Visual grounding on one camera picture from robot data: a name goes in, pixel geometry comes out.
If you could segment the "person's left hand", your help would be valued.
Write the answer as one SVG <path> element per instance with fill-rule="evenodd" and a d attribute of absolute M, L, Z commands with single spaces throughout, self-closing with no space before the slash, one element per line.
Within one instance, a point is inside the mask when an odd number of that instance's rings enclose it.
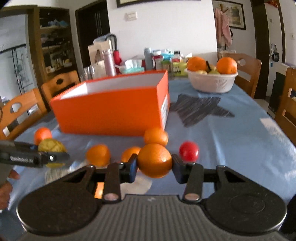
<path fill-rule="evenodd" d="M 15 171 L 11 170 L 8 178 L 19 180 L 20 175 Z M 10 193 L 12 192 L 13 187 L 9 181 L 6 181 L 0 188 L 0 210 L 6 209 L 9 205 Z"/>

